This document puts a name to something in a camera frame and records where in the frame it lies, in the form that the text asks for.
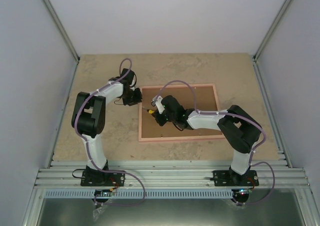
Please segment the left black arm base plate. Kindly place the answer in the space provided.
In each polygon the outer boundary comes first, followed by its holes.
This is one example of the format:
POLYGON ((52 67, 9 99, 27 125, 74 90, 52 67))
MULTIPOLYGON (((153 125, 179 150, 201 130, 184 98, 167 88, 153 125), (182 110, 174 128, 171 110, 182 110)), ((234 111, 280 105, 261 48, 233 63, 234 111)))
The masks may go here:
POLYGON ((109 186, 118 187, 123 186, 125 182, 125 175, 123 173, 103 173, 100 171, 84 171, 82 173, 80 185, 81 186, 109 186))

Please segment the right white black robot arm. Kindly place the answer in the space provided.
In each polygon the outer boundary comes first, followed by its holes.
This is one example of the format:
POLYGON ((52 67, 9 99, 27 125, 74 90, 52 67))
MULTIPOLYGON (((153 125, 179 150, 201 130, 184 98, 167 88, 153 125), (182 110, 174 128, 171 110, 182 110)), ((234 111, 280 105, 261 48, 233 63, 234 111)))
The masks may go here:
POLYGON ((266 133, 240 106, 232 105, 227 110, 201 111, 185 109, 172 95, 155 96, 151 104, 156 107, 152 116, 159 126, 172 123, 178 130, 211 129, 220 131, 233 148, 232 163, 223 176, 222 171, 213 176, 216 185, 246 186, 254 179, 250 170, 255 149, 264 143, 266 133))

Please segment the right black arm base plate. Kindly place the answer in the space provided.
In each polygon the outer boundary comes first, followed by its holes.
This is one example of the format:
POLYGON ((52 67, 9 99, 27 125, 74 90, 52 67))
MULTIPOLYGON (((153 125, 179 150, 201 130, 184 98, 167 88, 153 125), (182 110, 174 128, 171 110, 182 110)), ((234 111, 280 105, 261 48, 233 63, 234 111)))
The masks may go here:
POLYGON ((244 175, 232 170, 215 170, 210 181, 213 181, 215 186, 259 186, 260 184, 255 170, 249 170, 244 175))

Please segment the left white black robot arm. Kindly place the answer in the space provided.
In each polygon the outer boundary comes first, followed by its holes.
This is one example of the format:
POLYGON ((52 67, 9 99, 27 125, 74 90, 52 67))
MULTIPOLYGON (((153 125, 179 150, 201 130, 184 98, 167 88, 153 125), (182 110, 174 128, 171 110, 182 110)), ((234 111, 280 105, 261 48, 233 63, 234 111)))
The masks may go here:
POLYGON ((106 105, 116 99, 125 106, 133 106, 142 101, 140 88, 136 87, 136 74, 123 69, 119 77, 111 78, 105 86, 94 92, 79 92, 74 105, 71 125, 81 137, 87 164, 82 172, 81 186, 123 186, 125 174, 110 172, 105 157, 101 133, 105 127, 106 105))

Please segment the yellow handled screwdriver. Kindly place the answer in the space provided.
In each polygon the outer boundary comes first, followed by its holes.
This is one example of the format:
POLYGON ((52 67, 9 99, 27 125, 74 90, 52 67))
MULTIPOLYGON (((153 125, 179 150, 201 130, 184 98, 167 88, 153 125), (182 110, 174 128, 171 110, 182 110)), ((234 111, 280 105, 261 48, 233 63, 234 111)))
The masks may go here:
POLYGON ((150 114, 150 115, 153 115, 153 114, 155 113, 154 110, 148 109, 148 108, 146 108, 146 107, 142 107, 142 109, 145 110, 145 111, 147 111, 148 114, 150 114))

